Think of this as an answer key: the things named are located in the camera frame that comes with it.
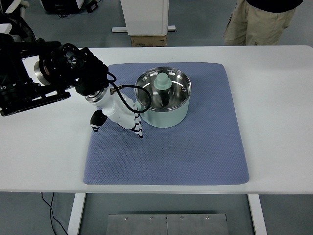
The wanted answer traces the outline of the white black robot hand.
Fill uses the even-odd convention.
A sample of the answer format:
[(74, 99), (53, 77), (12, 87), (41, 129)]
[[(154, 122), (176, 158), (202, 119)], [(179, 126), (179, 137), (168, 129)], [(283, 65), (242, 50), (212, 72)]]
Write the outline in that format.
[(98, 108), (90, 119), (93, 131), (97, 132), (106, 120), (110, 119), (120, 127), (133, 131), (140, 138), (143, 137), (138, 108), (133, 100), (123, 93), (107, 87), (86, 96), (85, 99)]

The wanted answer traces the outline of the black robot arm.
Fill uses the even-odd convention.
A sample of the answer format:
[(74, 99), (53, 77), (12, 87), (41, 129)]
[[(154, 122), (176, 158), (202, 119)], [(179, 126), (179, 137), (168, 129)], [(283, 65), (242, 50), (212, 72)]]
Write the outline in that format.
[(60, 42), (15, 42), (0, 35), (0, 114), (41, 107), (70, 97), (75, 88), (91, 95), (109, 83), (109, 69), (88, 47)]

